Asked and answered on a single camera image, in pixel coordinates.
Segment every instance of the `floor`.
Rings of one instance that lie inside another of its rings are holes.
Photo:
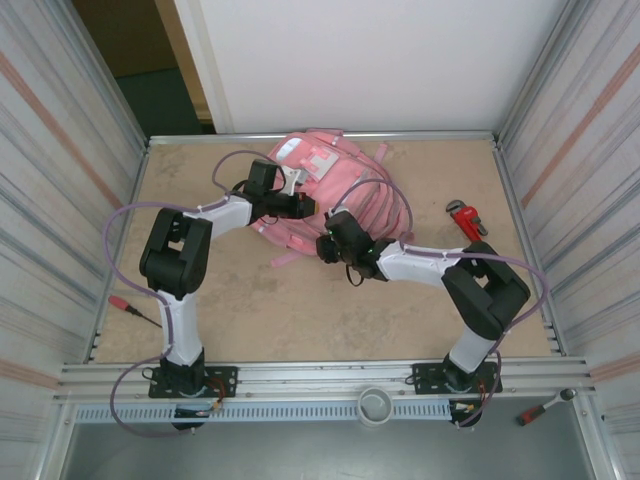
[[[117,425],[79,425],[61,478],[593,479],[571,405],[516,424],[540,400],[496,399],[473,432],[445,421],[216,423],[193,437],[148,440]]]
[[[377,143],[363,143],[373,155]],[[211,171],[239,148],[268,152],[273,145],[162,145],[151,150],[139,200],[206,204],[221,192]],[[221,169],[231,186],[245,178],[251,156]],[[487,141],[390,142],[384,161],[407,194],[415,214],[415,244],[453,248],[468,240],[445,213],[455,198],[475,206],[489,230],[487,241],[504,255],[522,258],[517,234]],[[136,211],[121,260],[122,271],[143,283],[138,262],[156,211]],[[270,261],[283,250],[252,229],[239,229],[211,247],[207,277],[198,291],[200,336],[209,361],[339,361],[441,358],[462,332],[463,322],[444,290],[416,283],[377,281],[353,288],[341,265],[302,258],[281,268]],[[525,280],[528,275],[519,272]],[[155,301],[116,293],[159,320]],[[107,312],[97,362],[133,362],[157,355],[159,328],[118,311]],[[507,356],[549,355],[539,315],[506,339]]]

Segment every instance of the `metal rail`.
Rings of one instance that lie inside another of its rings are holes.
[[[384,388],[396,399],[417,397],[405,383],[411,365],[425,360],[383,362],[245,363],[239,366],[236,399],[233,401],[336,401],[353,399],[367,386]],[[54,396],[56,403],[106,403],[117,377],[128,365],[69,365]],[[175,403],[175,399],[149,399],[144,367],[127,375],[116,401],[123,403]],[[503,359],[501,397],[553,396],[562,388],[580,394],[594,393],[584,359],[577,357],[531,357]],[[428,398],[475,398],[477,395],[433,395]],[[181,403],[202,403],[184,399]]]

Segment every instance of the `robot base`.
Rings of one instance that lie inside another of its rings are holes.
[[[193,365],[165,359],[149,370],[151,375],[145,375],[151,381],[149,398],[220,398],[221,384],[225,398],[236,396],[238,367],[205,366],[204,350]]]
[[[488,392],[496,381],[498,365],[495,362],[483,362],[466,385],[457,387],[451,385],[446,369],[446,362],[413,364],[407,383],[414,386],[416,395],[481,394],[481,385],[484,385],[485,392]],[[496,393],[500,392],[502,392],[502,382],[498,379]]]

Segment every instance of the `white label on backpack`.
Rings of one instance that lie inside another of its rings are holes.
[[[293,152],[298,145],[300,145],[301,141],[302,141],[301,138],[292,138],[291,140],[287,141],[287,143],[285,143],[282,147],[280,147],[280,150],[278,150],[278,153],[276,153],[276,160],[282,163],[284,159],[287,158],[289,154]]]
[[[311,156],[300,163],[309,172],[309,175],[320,181],[337,160],[337,153],[322,147],[313,147]]]

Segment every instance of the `white wall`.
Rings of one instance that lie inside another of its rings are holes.
[[[565,0],[176,0],[219,132],[494,129]]]

